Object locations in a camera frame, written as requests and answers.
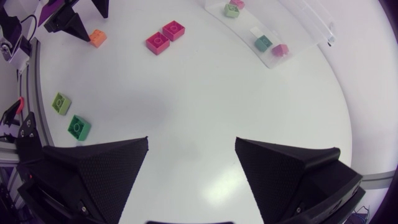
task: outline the mint green lego brick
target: mint green lego brick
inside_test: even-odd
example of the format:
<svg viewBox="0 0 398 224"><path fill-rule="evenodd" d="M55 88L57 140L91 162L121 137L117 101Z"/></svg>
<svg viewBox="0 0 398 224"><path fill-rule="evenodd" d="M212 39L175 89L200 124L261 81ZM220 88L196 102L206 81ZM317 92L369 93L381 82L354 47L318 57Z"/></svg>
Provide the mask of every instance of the mint green lego brick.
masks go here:
<svg viewBox="0 0 398 224"><path fill-rule="evenodd" d="M239 16L238 7L234 6L232 4L226 4L225 8L224 8L224 11L225 11L225 15L228 16L228 17L236 18L236 17Z"/></svg>
<svg viewBox="0 0 398 224"><path fill-rule="evenodd" d="M259 51L265 52L272 45L272 42L266 36L263 35L262 37L256 40L254 45L256 45Z"/></svg>
<svg viewBox="0 0 398 224"><path fill-rule="evenodd" d="M64 94L57 93L52 102L52 108L54 108L58 114L65 115L69 109L70 103L71 101Z"/></svg>
<svg viewBox="0 0 398 224"><path fill-rule="evenodd" d="M74 115L69 124L68 132L78 141L84 141L90 132L91 124L83 118Z"/></svg>

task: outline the clear plastic container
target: clear plastic container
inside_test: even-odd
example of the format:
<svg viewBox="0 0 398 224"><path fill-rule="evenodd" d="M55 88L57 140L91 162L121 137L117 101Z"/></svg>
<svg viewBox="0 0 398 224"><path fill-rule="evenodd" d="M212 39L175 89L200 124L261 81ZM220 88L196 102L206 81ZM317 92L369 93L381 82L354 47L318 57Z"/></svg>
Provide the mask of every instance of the clear plastic container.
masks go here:
<svg viewBox="0 0 398 224"><path fill-rule="evenodd" d="M333 19L318 0L245 0L238 17L226 15L229 3L205 0L205 9L240 36L269 68L321 41L331 45L336 40ZM263 35L271 46L266 40L266 46L259 42ZM277 47L280 44L289 51Z"/></svg>

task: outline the black triangular pad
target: black triangular pad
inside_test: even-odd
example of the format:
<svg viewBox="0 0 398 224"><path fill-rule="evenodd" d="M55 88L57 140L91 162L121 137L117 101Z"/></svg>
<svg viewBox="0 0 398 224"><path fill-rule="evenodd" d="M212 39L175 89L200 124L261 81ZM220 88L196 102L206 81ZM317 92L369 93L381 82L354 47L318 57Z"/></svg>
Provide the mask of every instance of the black triangular pad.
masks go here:
<svg viewBox="0 0 398 224"><path fill-rule="evenodd" d="M302 149L240 138L235 151L265 223L282 218L309 169L335 161L340 155L337 148Z"/></svg>
<svg viewBox="0 0 398 224"><path fill-rule="evenodd" d="M75 148L43 148L47 159L79 173L109 224L119 222L147 151L147 138Z"/></svg>
<svg viewBox="0 0 398 224"><path fill-rule="evenodd" d="M101 13L102 17L108 18L109 0L91 0Z"/></svg>
<svg viewBox="0 0 398 224"><path fill-rule="evenodd" d="M87 34L86 28L84 27L79 14L75 13L70 21L66 24L65 28L62 30L72 36L75 36L86 42L90 41L90 37Z"/></svg>

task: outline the magenta lego brick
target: magenta lego brick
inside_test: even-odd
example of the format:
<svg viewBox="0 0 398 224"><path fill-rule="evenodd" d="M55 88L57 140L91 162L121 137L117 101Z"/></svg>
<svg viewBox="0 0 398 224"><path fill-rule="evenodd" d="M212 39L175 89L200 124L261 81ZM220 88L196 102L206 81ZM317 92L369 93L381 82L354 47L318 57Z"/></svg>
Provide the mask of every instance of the magenta lego brick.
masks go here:
<svg viewBox="0 0 398 224"><path fill-rule="evenodd" d="M163 26L163 34L171 41L177 40L179 37L184 35L185 27L178 22L172 21L166 26Z"/></svg>
<svg viewBox="0 0 398 224"><path fill-rule="evenodd" d="M229 3L232 4L232 5L237 6L238 9L243 9L244 8L244 2L241 1L241 0L231 0Z"/></svg>
<svg viewBox="0 0 398 224"><path fill-rule="evenodd" d="M283 57L289 53L289 48L285 44L279 44L272 49L272 54L276 57Z"/></svg>
<svg viewBox="0 0 398 224"><path fill-rule="evenodd" d="M40 18L39 18L39 23L37 24L37 27L43 24L44 21L46 21L55 11L59 9L63 5L65 0L56 0L54 3L49 5L48 3L43 6L42 12L40 13Z"/></svg>
<svg viewBox="0 0 398 224"><path fill-rule="evenodd" d="M157 32L146 40L146 44L149 50L158 55L170 46L170 40L165 35Z"/></svg>

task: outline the orange lego brick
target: orange lego brick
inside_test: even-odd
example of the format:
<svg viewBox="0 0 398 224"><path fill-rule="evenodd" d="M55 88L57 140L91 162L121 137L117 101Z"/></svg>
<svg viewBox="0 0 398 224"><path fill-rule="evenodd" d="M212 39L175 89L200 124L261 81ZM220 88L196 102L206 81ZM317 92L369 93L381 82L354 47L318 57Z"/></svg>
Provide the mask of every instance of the orange lego brick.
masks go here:
<svg viewBox="0 0 398 224"><path fill-rule="evenodd" d="M106 34L98 29L90 35L90 43L96 48L100 47L101 44L106 40Z"/></svg>

